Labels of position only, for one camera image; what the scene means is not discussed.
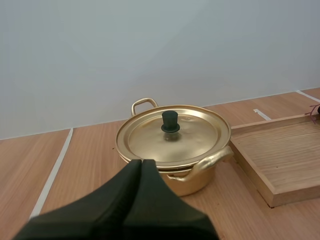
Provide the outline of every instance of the pot rim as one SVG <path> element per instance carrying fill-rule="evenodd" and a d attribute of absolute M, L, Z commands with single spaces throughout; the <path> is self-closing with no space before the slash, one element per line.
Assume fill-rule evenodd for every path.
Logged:
<path fill-rule="evenodd" d="M 228 130 L 228 134 L 227 134 L 227 138 L 226 138 L 227 140 L 225 141 L 223 146 L 219 149 L 222 149 L 229 144 L 230 139 L 231 139 L 232 129 L 231 129 L 230 125 L 228 124 L 228 122 L 218 113 L 211 111 L 211 110 L 208 110 L 203 107 L 193 106 L 193 105 L 165 105 L 165 106 L 157 106 L 157 107 L 148 109 L 146 111 L 137 113 L 136 115 L 132 116 L 131 118 L 129 118 L 128 120 L 126 120 L 122 124 L 122 126 L 119 128 L 119 130 L 116 134 L 116 138 L 115 138 L 115 148 L 116 148 L 118 154 L 120 155 L 120 157 L 127 163 L 130 162 L 132 159 L 142 159 L 141 157 L 138 157 L 138 156 L 134 155 L 133 153 L 132 153 L 131 157 L 125 156 L 125 154 L 123 154 L 122 150 L 119 148 L 119 145 L 118 145 L 119 135 L 129 123 L 134 123 L 137 119 L 139 119 L 143 116 L 148 116 L 149 114 L 152 114 L 154 112 L 158 112 L 158 111 L 162 111 L 162 110 L 167 111 L 167 110 L 179 109 L 179 108 L 202 112 L 207 115 L 211 115 L 211 117 L 212 117 L 212 115 L 214 115 L 215 117 L 218 117 L 220 120 L 223 121 L 223 123 L 225 124 L 225 126 L 227 127 L 227 130 Z M 171 165 L 167 165 L 166 162 L 156 161 L 156 166 L 161 173 L 170 173 L 171 174 L 171 173 L 188 172 L 200 160 L 204 159 L 205 157 L 207 157 L 209 155 L 214 154 L 217 151 L 218 150 L 208 151 L 208 152 L 205 152 L 205 153 L 203 153 L 197 157 L 194 157 L 194 158 L 175 161 L 174 163 L 176 163 L 176 164 L 171 164 Z"/>

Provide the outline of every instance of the wooden tray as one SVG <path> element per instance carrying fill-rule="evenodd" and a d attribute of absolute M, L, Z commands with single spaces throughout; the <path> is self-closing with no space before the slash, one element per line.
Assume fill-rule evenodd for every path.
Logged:
<path fill-rule="evenodd" d="M 320 197 L 319 121 L 300 115 L 236 126 L 230 146 L 270 207 Z"/>

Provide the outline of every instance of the wooden table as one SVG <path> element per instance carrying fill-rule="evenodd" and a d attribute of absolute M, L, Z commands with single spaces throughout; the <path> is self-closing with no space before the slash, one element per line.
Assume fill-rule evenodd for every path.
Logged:
<path fill-rule="evenodd" d="M 320 99 L 320 88 L 303 91 Z M 207 107 L 232 126 L 301 115 L 316 101 L 296 92 Z M 104 184 L 125 163 L 114 149 L 123 121 L 75 128 L 42 213 L 69 204 Z M 68 130 L 0 141 L 0 239 L 26 223 L 68 135 Z M 320 239 L 320 198 L 269 208 L 232 159 L 218 164 L 215 179 L 183 197 L 207 213 L 222 240 Z"/>

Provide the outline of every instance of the white tape line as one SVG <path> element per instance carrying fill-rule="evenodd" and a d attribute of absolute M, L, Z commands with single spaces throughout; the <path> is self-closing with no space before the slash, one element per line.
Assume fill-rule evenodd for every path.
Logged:
<path fill-rule="evenodd" d="M 254 109 L 253 111 L 255 111 L 257 114 L 259 114 L 261 117 L 263 117 L 265 120 L 271 120 L 270 117 L 268 117 L 267 115 L 265 115 L 262 111 L 260 111 L 259 109 Z"/>
<path fill-rule="evenodd" d="M 303 91 L 299 91 L 299 90 L 298 90 L 298 91 L 296 91 L 296 92 L 297 92 L 298 94 L 301 94 L 301 95 L 303 95 L 303 96 L 305 96 L 305 97 L 307 97 L 307 98 L 310 98 L 310 99 L 312 99 L 312 100 L 320 103 L 320 100 L 319 100 L 319 99 L 317 99 L 317 98 L 315 98 L 315 97 L 313 97 L 313 96 L 310 96 L 310 95 L 304 93 Z"/>
<path fill-rule="evenodd" d="M 55 162 L 55 164 L 54 164 L 54 166 L 53 166 L 53 168 L 52 168 L 52 170 L 50 172 L 50 175 L 49 175 L 48 179 L 46 180 L 46 183 L 45 183 L 45 185 L 44 185 L 44 187 L 42 189 L 42 192 L 41 192 L 41 194 L 40 194 L 40 196 L 38 198 L 38 201 L 36 202 L 32 212 L 31 212 L 31 215 L 30 215 L 29 219 L 31 219 L 31 218 L 33 218 L 35 216 L 38 216 L 40 214 L 41 209 L 44 206 L 45 201 L 47 199 L 47 196 L 49 194 L 49 191 L 51 189 L 51 186 L 54 183 L 54 180 L 56 178 L 58 170 L 59 170 L 59 168 L 61 166 L 61 163 L 62 163 L 62 161 L 63 161 L 63 159 L 65 157 L 65 154 L 67 152 L 67 149 L 68 149 L 69 143 L 71 141 L 71 137 L 72 137 L 73 131 L 74 131 L 74 129 L 71 128 L 68 136 L 66 137 L 64 145 L 63 145 L 63 147 L 61 149 L 60 155 L 58 156 L 58 158 L 57 158 L 57 160 L 56 160 L 56 162 Z"/>

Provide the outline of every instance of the aluminum pot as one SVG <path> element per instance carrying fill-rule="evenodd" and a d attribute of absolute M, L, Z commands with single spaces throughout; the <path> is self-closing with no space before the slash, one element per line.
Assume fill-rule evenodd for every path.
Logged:
<path fill-rule="evenodd" d="M 136 114 L 136 106 L 153 108 Z M 115 147 L 127 163 L 154 159 L 163 180 L 178 196 L 205 187 L 218 162 L 233 156 L 231 128 L 219 114 L 191 105 L 158 106 L 152 98 L 136 101 L 132 117 L 119 129 Z"/>

